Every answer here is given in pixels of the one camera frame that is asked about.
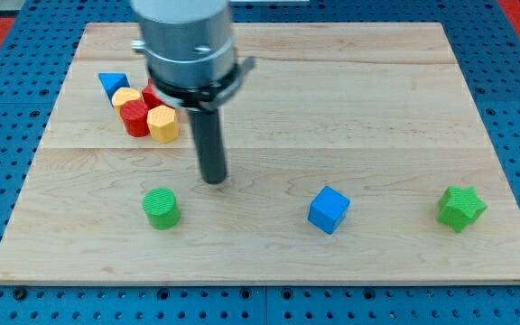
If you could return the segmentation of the red block behind arm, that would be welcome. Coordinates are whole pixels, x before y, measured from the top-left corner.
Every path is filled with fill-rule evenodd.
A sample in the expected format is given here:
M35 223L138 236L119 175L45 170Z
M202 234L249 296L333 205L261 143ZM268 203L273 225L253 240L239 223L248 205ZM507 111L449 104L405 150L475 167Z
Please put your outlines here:
M144 103L147 105L148 109L154 109L159 106L164 106L168 108L172 108L172 106L165 103L161 100L155 92L155 88L153 86L153 82L151 79L147 80L146 86L142 89L142 97Z

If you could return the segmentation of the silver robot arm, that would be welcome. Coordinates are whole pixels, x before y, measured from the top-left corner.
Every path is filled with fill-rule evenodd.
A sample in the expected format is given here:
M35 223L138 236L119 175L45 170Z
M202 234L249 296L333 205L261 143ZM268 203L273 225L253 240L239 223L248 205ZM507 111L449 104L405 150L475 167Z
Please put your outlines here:
M132 0L158 95L174 107L213 112L228 102L255 67L238 59L227 0Z

